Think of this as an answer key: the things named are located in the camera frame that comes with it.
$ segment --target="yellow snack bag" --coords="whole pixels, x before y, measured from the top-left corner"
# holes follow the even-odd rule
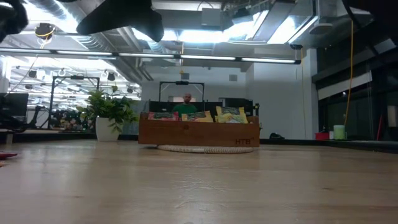
[[[182,121],[213,122],[210,111],[183,114],[181,118]]]
[[[239,123],[248,124],[248,119],[244,113],[244,108],[230,108],[217,106],[217,115],[219,123]]]

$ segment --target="man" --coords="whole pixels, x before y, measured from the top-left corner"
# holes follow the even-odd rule
[[[184,102],[179,105],[175,105],[173,108],[173,112],[176,111],[178,112],[178,116],[181,118],[181,115],[183,114],[189,114],[189,113],[195,113],[197,112],[197,108],[193,105],[190,104],[192,95],[190,93],[186,93],[183,97]]]

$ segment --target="round mat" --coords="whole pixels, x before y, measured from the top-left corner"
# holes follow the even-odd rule
[[[218,146],[171,146],[160,145],[158,149],[171,152],[190,152],[190,153],[208,153],[208,154],[237,154],[252,152],[252,147],[218,147]]]

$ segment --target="snack bag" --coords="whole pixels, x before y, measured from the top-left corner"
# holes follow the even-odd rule
[[[210,111],[181,115],[182,121],[213,122]]]
[[[244,113],[244,108],[230,108],[217,106],[217,115],[219,123],[239,123],[248,124],[248,119]]]
[[[149,112],[148,119],[160,120],[160,121],[178,121],[178,112],[173,112],[173,113]]]

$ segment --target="wooden crate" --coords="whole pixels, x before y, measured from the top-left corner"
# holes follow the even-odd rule
[[[248,117],[252,124],[202,123],[189,121],[148,120],[142,113],[139,144],[179,146],[259,147],[258,117]]]

